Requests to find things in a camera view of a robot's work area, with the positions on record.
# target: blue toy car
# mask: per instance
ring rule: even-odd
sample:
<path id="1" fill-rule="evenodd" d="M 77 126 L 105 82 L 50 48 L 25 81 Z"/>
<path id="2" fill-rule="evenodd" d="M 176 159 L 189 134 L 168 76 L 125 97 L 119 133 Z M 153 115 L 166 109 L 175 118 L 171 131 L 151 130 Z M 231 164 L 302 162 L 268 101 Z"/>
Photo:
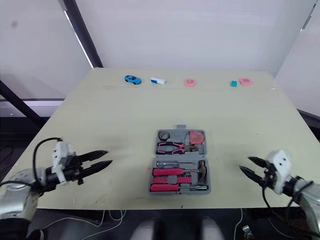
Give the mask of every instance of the blue toy car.
<path id="1" fill-rule="evenodd" d="M 124 80 L 126 82 L 129 82 L 129 83 L 132 83 L 132 84 L 135 84 L 135 85 L 138 85 L 141 83 L 141 79 L 136 77 L 136 76 L 132 76 L 132 75 L 127 75 L 124 77 Z"/>

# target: pink block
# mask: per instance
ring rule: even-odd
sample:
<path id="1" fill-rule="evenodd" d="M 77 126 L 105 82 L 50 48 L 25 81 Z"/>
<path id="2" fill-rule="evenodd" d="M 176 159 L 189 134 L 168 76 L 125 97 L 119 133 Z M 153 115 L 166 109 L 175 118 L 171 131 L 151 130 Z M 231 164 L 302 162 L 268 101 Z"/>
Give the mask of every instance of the pink block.
<path id="1" fill-rule="evenodd" d="M 241 83 L 241 85 L 243 86 L 250 86 L 252 84 L 252 81 L 250 78 L 239 78 L 239 82 Z"/>
<path id="2" fill-rule="evenodd" d="M 184 80 L 184 85 L 187 87 L 194 87 L 196 85 L 196 80 L 192 79 L 192 78 L 187 78 L 186 80 Z"/>

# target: teal cube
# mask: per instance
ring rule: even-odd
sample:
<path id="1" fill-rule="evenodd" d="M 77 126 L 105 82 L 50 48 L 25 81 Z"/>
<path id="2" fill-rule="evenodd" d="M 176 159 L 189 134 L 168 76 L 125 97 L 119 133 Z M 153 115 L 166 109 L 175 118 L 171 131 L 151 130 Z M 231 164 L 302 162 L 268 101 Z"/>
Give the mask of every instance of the teal cube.
<path id="1" fill-rule="evenodd" d="M 238 82 L 237 82 L 237 81 L 232 81 L 232 82 L 231 82 L 231 87 L 236 87 L 236 86 L 237 86 L 237 84 L 238 84 Z"/>

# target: beige table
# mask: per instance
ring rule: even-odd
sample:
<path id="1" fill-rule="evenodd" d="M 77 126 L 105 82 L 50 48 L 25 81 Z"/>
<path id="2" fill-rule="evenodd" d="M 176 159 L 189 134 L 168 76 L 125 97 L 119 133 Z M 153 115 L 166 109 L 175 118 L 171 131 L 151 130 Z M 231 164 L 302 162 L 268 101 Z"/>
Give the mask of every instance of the beige table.
<path id="1" fill-rule="evenodd" d="M 141 85 L 124 81 L 125 75 Z M 149 82 L 150 77 L 168 81 Z M 249 77 L 251 86 L 230 87 Z M 196 79 L 196 87 L 183 85 Z M 149 195 L 150 166 L 155 158 L 158 129 L 186 124 L 206 132 L 211 193 L 208 195 Z M 66 98 L 37 134 L 9 175 L 32 166 L 35 145 L 62 137 L 77 154 L 108 150 L 101 160 L 113 160 L 102 172 L 45 193 L 39 208 L 50 209 L 196 209 L 265 207 L 261 188 L 239 169 L 262 174 L 247 156 L 264 158 L 284 149 L 292 158 L 292 175 L 320 182 L 320 144 L 273 76 L 263 71 L 178 71 L 96 68 Z M 52 165 L 55 142 L 45 143 L 37 167 Z M 289 198 L 267 191 L 272 206 Z"/>

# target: tool kit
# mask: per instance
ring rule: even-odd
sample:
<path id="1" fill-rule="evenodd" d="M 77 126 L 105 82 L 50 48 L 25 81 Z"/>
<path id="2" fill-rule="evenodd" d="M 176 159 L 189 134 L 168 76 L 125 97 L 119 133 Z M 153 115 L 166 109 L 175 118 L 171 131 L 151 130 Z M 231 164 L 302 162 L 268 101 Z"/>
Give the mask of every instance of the tool kit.
<path id="1" fill-rule="evenodd" d="M 149 182 L 150 194 L 210 193 L 205 131 L 186 129 L 186 125 L 158 130 L 155 154 Z"/>

